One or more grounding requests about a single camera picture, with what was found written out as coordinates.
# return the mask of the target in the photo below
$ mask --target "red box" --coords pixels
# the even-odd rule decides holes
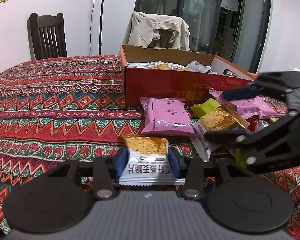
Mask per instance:
[[[139,106],[140,97],[184,98],[186,105],[193,105],[210,97],[208,89],[239,88],[256,78],[255,75],[219,56],[198,52],[120,45],[120,55],[124,73],[125,106]],[[193,60],[211,66],[211,70],[219,75],[127,67],[127,62],[152,61],[186,66]]]

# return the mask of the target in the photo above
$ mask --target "dining table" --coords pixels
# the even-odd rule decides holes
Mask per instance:
[[[2,203],[15,187],[72,157],[90,162],[96,156],[115,155],[124,146],[121,135],[139,134],[143,127],[143,109],[125,107],[120,56],[49,58],[2,72],[0,236],[10,232]],[[197,155],[189,139],[169,144],[182,155]],[[300,166],[261,176],[289,192],[295,210],[286,231],[300,239]],[[82,188],[88,192],[91,182],[82,178]],[[206,178],[205,191],[214,183],[214,178]]]

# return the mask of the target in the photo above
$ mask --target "tablecloth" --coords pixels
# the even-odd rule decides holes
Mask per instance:
[[[143,110],[124,108],[118,56],[30,61],[1,73],[0,227],[10,230],[2,202],[15,185],[70,157],[91,161],[114,155],[124,144],[120,135],[138,134],[143,125]],[[189,140],[170,145],[183,154],[197,154]],[[295,201],[286,230],[300,239],[300,166],[263,177],[289,191]],[[89,178],[83,183],[89,184]]]

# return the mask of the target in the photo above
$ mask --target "pink snack package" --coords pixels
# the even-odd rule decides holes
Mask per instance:
[[[244,119],[258,115],[259,119],[278,116],[276,111],[266,104],[259,96],[251,99],[226,101],[222,98],[222,91],[209,89],[209,93],[219,102],[230,104]]]
[[[145,127],[141,134],[195,136],[183,99],[141,98],[140,102],[146,114]]]

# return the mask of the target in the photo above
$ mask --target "white wall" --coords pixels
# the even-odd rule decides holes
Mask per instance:
[[[300,0],[272,0],[258,72],[300,69]]]
[[[64,14],[68,56],[89,55],[93,0],[8,0],[0,4],[0,73],[31,60],[26,21],[38,15]],[[105,0],[102,54],[118,54],[135,0]],[[98,54],[101,0],[95,0],[92,55]]]

